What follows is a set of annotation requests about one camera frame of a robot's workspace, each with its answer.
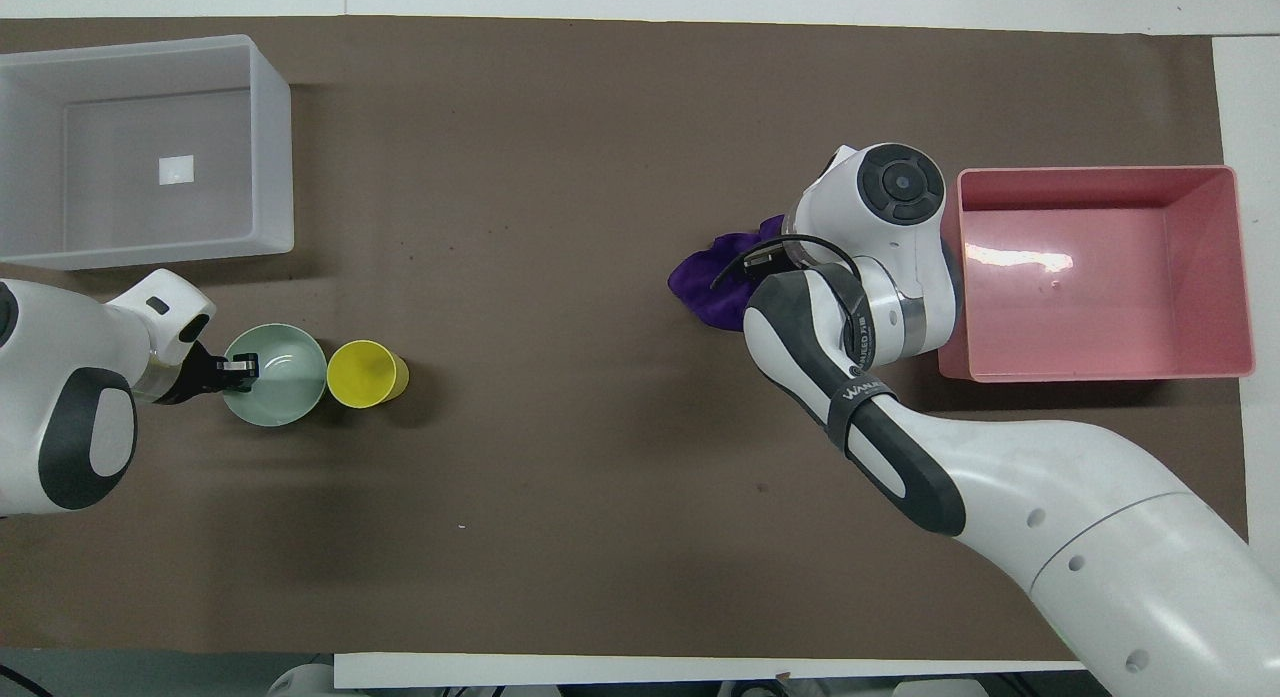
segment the purple cloth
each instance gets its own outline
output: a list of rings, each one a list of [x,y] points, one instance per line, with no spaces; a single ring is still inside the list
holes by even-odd
[[[712,290],[712,281],[737,255],[780,235],[782,216],[765,219],[760,223],[759,231],[731,231],[717,237],[709,249],[687,256],[667,278],[667,286],[704,324],[741,333],[746,301],[751,299],[755,283],[750,283],[739,270],[726,274],[716,290]]]

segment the brown table surface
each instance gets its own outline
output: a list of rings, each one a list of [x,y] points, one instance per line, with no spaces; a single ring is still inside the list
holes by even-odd
[[[218,396],[142,405],[102,504],[0,523],[0,643],[1070,657],[666,278],[790,208],[842,142],[919,146],[948,179],[1220,162],[1207,38],[93,19],[0,22],[0,50],[237,32],[293,88],[297,247],[174,265],[219,306],[204,340],[375,338],[408,391],[284,428]],[[108,299],[147,271],[0,274]],[[1115,428],[1243,533],[1235,381],[980,386],[933,356],[882,377],[934,414]]]

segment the white robotic arm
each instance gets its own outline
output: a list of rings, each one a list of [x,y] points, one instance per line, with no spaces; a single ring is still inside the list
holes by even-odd
[[[897,159],[923,159],[893,147]],[[955,304],[937,229],[942,200],[919,223],[887,223],[849,189],[851,173],[828,169],[805,194],[826,191],[828,178],[844,183],[832,194],[844,191],[849,200],[828,202],[822,217],[805,214],[814,202],[801,200],[785,229],[800,237],[817,228],[858,255],[856,274],[845,263],[795,260],[805,269],[760,283],[744,331],[765,377],[795,396],[909,519],[959,538],[1010,574],[1117,697],[1280,694],[1280,590],[1160,460],[1092,425],[932,418],[899,404],[865,372],[916,352],[888,341],[888,358],[879,354],[882,324],[896,327],[892,317],[902,322],[904,301],[913,299],[902,283],[924,288],[918,297],[927,309]],[[864,231],[886,237],[851,238]],[[925,242],[936,258],[897,260],[902,246],[919,255]],[[908,278],[884,276],[884,269],[905,269]],[[932,290],[945,293],[931,299]],[[870,320],[873,350],[860,349],[858,338],[869,304],[886,313]],[[942,315],[954,322],[954,311]],[[919,350],[934,349],[936,334],[950,331],[931,320]]]
[[[196,341],[212,315],[204,293],[165,269],[108,304],[0,281],[0,515],[105,497],[133,457],[134,396],[172,404],[230,373]],[[219,388],[256,375],[256,363],[233,366],[242,370]]]

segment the round black button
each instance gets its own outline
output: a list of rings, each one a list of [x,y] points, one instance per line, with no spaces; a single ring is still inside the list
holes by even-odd
[[[909,161],[897,161],[888,165],[888,168],[884,169],[882,182],[884,183],[884,191],[888,192],[893,200],[899,200],[901,202],[918,200],[920,194],[924,194],[924,188],[927,185],[924,173]]]

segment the light green bowl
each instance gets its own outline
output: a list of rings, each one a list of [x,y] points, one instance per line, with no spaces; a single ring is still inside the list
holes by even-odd
[[[280,427],[324,396],[324,350],[292,324],[260,324],[227,348],[227,358],[257,352],[259,377],[247,393],[223,393],[230,411],[259,427]]]

